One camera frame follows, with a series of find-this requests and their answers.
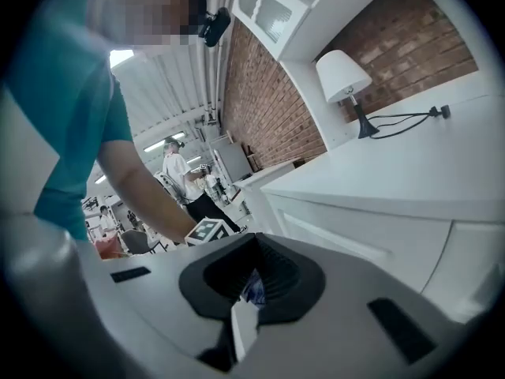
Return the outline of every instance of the teal shirt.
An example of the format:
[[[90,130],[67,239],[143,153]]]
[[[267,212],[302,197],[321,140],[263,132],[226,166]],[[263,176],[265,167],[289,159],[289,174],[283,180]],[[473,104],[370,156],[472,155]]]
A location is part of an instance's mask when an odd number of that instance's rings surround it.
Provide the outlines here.
[[[87,240],[81,201],[100,145],[131,141],[109,52],[86,28],[88,0],[46,0],[34,14],[5,83],[59,154],[35,214]]]

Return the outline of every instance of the white table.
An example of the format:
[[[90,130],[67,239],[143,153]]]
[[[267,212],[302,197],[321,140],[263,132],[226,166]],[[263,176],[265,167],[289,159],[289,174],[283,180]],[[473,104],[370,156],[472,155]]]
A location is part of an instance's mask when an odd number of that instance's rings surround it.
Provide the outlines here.
[[[273,233],[281,235],[282,229],[277,222],[274,212],[267,201],[267,198],[261,192],[260,188],[269,182],[294,170],[293,162],[297,159],[291,159],[275,166],[258,171],[251,177],[237,181],[234,185],[240,188],[245,197],[245,203],[252,213],[252,217],[258,224],[260,231],[264,233]]]
[[[451,111],[349,141],[262,190],[282,235],[368,259],[468,321],[505,275],[505,104],[485,96]]]

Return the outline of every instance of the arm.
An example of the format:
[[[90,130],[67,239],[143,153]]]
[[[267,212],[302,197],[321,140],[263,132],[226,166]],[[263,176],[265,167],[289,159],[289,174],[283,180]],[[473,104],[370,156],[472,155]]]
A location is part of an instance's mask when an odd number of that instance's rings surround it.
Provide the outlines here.
[[[197,180],[198,178],[202,178],[203,176],[204,176],[203,171],[198,171],[197,173],[192,173],[190,171],[190,172],[184,174],[184,178],[189,182],[193,182],[193,181]]]
[[[109,227],[109,223],[107,221],[108,216],[100,216],[100,226],[102,227],[102,232],[107,233],[109,231],[115,231],[115,227]]]
[[[102,143],[99,164],[119,197],[144,222],[175,242],[196,226],[142,164],[130,141]]]

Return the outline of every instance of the chair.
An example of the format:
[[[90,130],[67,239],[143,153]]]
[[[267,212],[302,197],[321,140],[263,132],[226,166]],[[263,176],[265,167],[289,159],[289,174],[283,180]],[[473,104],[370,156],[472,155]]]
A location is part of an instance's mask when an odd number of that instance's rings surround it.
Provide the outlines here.
[[[121,238],[128,247],[131,254],[155,254],[154,249],[157,245],[161,245],[166,252],[166,247],[159,240],[148,241],[148,236],[143,231],[135,231],[130,229],[121,235]]]

